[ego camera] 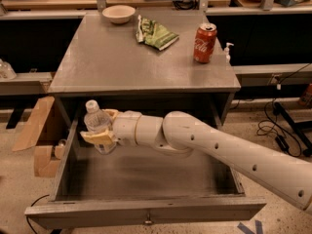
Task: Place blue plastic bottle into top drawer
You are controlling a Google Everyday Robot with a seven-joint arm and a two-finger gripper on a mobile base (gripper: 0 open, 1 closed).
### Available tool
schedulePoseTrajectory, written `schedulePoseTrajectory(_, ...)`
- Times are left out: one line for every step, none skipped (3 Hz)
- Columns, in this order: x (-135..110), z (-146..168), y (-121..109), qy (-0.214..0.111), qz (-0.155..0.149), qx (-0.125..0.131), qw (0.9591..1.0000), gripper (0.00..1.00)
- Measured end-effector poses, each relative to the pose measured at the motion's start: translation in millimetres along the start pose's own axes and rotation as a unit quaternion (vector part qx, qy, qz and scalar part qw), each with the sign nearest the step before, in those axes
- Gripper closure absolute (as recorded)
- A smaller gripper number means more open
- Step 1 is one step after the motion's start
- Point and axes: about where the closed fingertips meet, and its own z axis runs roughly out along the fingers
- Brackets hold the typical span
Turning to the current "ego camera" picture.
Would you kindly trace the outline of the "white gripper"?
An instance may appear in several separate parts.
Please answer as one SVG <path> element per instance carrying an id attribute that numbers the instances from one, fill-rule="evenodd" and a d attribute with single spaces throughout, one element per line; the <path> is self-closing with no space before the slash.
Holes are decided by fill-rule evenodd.
<path id="1" fill-rule="evenodd" d="M 110 145 L 117 141 L 120 145 L 136 146 L 136 128 L 139 118 L 142 116 L 140 112 L 125 111 L 120 112 L 116 109 L 104 109 L 113 121 L 111 131 L 104 131 L 99 134 L 91 132 L 81 132 L 80 135 L 85 142 L 96 145 Z"/>

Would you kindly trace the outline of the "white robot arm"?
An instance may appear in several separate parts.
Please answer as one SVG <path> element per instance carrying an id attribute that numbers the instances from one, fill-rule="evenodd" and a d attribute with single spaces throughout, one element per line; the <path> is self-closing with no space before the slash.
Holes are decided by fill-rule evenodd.
<path id="1" fill-rule="evenodd" d="M 165 117 L 109 109 L 111 123 L 84 141 L 105 151 L 121 145 L 148 146 L 180 157 L 199 150 L 260 184 L 293 206 L 312 214 L 312 164 L 219 131 L 180 111 Z"/>

